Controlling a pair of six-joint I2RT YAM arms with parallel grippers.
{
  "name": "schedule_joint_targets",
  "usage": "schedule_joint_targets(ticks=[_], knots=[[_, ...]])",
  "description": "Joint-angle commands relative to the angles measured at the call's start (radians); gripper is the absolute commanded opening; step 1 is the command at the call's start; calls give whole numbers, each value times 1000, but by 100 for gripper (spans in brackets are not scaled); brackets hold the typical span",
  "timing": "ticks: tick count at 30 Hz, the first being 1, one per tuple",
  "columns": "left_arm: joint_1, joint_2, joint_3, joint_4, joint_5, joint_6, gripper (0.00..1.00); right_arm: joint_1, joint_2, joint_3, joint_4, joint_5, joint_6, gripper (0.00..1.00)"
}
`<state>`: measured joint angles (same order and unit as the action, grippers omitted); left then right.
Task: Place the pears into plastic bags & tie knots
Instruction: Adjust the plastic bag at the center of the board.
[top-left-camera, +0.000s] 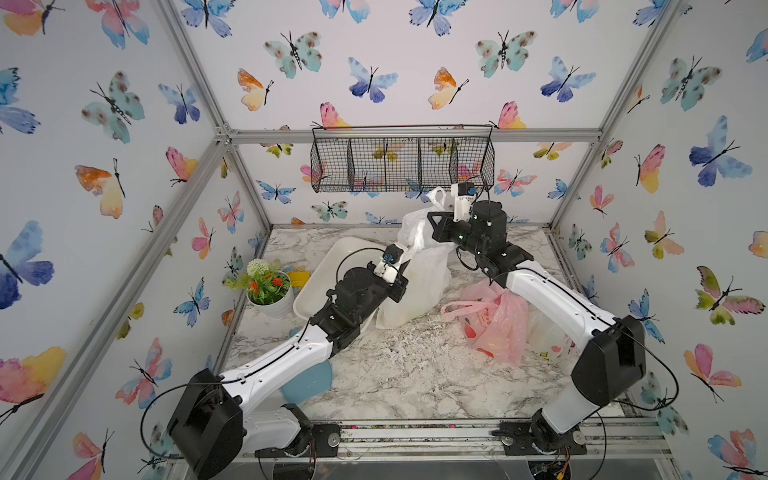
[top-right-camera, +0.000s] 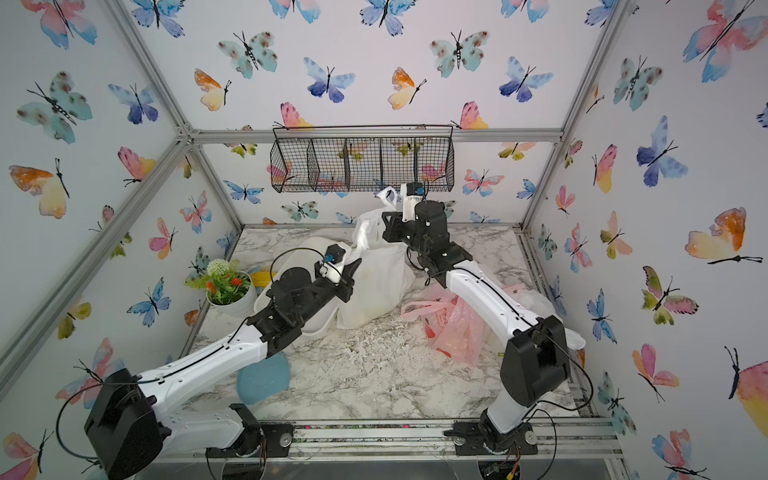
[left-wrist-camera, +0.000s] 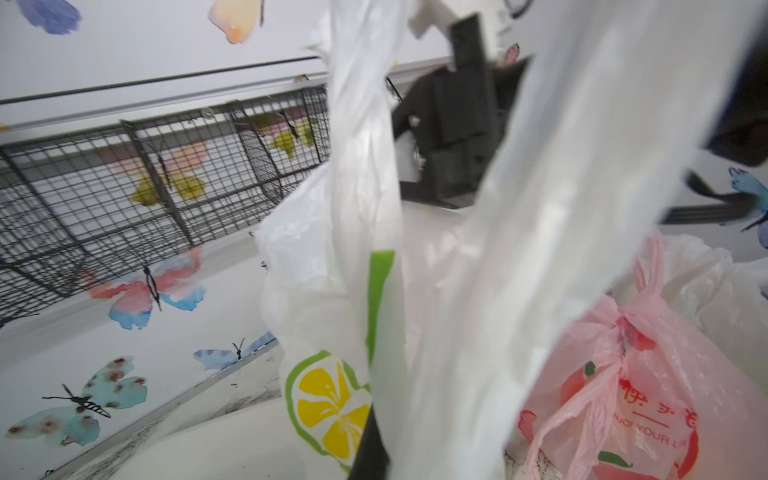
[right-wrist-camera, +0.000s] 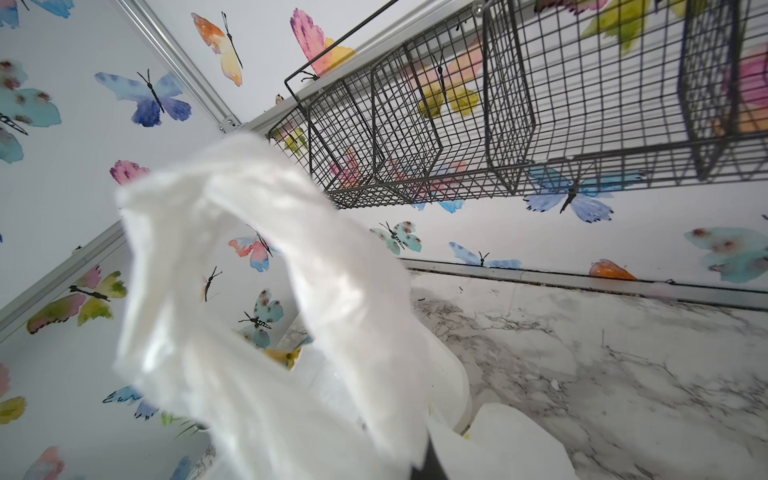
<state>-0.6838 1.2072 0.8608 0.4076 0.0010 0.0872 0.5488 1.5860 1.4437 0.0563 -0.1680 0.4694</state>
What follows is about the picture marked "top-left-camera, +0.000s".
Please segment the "white lemon print plastic bag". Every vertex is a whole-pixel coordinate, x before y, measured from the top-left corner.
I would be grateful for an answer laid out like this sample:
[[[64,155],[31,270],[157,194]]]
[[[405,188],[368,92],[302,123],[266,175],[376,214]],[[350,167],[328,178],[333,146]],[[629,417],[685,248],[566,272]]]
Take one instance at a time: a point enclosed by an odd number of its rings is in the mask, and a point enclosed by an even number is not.
[[[447,266],[452,247],[432,239],[434,228],[428,213],[448,213],[448,194],[437,187],[427,193],[430,206],[406,214],[397,236],[397,243],[412,253],[404,277],[409,281],[403,298],[395,303],[385,301],[375,314],[378,329],[397,329],[429,313],[443,298],[451,281]]]

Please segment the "pink apple print plastic bag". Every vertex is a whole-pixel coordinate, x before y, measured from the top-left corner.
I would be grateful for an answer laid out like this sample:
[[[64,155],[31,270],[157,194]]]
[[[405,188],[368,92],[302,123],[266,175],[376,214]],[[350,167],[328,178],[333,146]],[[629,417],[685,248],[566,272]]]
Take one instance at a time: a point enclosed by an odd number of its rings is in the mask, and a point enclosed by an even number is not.
[[[460,298],[442,306],[445,320],[458,320],[468,345],[485,355],[518,367],[526,351],[528,302],[496,283],[480,281],[465,287]]]

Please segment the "white cartoon print plastic bag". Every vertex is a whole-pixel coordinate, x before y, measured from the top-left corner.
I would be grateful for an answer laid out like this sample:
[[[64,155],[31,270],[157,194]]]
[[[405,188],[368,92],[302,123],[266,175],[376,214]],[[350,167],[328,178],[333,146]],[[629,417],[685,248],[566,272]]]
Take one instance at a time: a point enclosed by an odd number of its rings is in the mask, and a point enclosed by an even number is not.
[[[575,344],[565,331],[539,310],[529,316],[527,350],[548,361],[569,355]]]

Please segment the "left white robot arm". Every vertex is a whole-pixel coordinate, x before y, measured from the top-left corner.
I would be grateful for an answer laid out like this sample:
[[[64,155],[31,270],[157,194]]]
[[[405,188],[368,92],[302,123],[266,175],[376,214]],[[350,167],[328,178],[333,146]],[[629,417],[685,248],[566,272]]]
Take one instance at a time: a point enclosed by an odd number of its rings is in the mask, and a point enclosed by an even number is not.
[[[298,375],[348,347],[387,299],[399,302],[403,266],[368,264],[347,271],[327,291],[301,332],[258,359],[216,375],[209,369],[186,384],[167,431],[198,479],[211,479],[244,452],[301,457],[314,445],[314,426],[294,404],[258,406]]]

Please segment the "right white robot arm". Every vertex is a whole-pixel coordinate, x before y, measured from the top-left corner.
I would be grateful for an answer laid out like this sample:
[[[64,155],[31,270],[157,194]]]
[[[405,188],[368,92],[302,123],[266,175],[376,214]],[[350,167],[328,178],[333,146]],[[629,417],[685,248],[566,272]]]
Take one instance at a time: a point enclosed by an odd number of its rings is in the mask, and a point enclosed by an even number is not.
[[[432,239],[453,243],[474,257],[491,281],[549,317],[580,351],[571,380],[531,418],[531,432],[553,443],[616,400],[646,375],[645,334],[631,316],[618,318],[552,277],[532,254],[507,239],[507,215],[483,200],[461,217],[427,215]]]

